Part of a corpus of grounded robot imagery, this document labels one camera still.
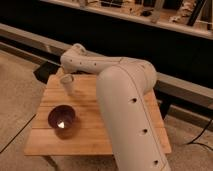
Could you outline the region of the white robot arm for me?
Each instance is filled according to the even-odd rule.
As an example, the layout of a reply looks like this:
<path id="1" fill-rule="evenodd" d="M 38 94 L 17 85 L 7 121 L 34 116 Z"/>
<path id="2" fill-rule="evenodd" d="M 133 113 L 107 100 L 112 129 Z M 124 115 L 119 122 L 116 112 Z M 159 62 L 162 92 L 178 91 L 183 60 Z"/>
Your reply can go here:
<path id="1" fill-rule="evenodd" d="M 119 171 L 171 171 L 144 100 L 157 81 L 150 62 L 89 56 L 78 43 L 62 54 L 60 62 L 66 73 L 97 76 L 97 102 Z"/>

